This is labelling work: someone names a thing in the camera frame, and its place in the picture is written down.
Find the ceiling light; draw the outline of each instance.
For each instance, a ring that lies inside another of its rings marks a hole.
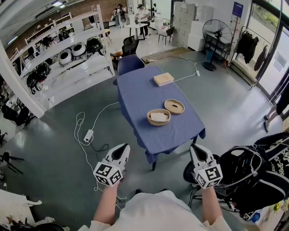
[[[52,5],[53,5],[53,6],[60,6],[60,5],[62,5],[62,3],[59,2],[59,1],[56,1],[56,2],[52,3]]]
[[[18,38],[18,35],[17,35],[15,38],[11,39],[11,40],[7,43],[7,45],[10,44],[10,43],[12,43],[16,38]]]

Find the blue chair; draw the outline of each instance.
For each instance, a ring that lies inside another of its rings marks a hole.
[[[119,75],[122,75],[144,67],[145,67],[144,62],[137,55],[128,55],[122,57],[119,60],[117,72]],[[113,81],[113,85],[117,85],[116,79]]]

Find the white t-shirt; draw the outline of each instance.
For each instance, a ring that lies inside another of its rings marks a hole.
[[[145,17],[142,19],[142,17],[144,17],[145,14],[149,14],[149,10],[144,8],[144,9],[139,9],[139,16],[138,18],[141,19],[143,22],[147,22],[148,21],[148,17]]]
[[[222,216],[211,226],[203,224],[171,191],[139,193],[121,210],[114,225],[91,221],[79,231],[231,231]]]

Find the wooden platform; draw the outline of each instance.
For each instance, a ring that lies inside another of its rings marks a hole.
[[[162,60],[164,58],[168,58],[168,57],[184,54],[184,53],[187,53],[187,52],[190,52],[190,51],[191,51],[190,49],[186,49],[184,47],[178,47],[178,48],[170,49],[170,50],[167,50],[167,51],[154,53],[152,55],[147,55],[147,56],[142,57],[141,59],[143,60],[143,62],[145,64],[148,64],[148,63],[151,63],[151,62],[156,62],[158,60]]]

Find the power strip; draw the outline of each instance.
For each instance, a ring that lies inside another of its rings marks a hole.
[[[87,131],[87,134],[85,135],[85,138],[84,138],[84,141],[85,142],[89,142],[89,141],[91,141],[92,138],[93,137],[93,131],[91,130],[91,129],[89,129],[88,131]]]

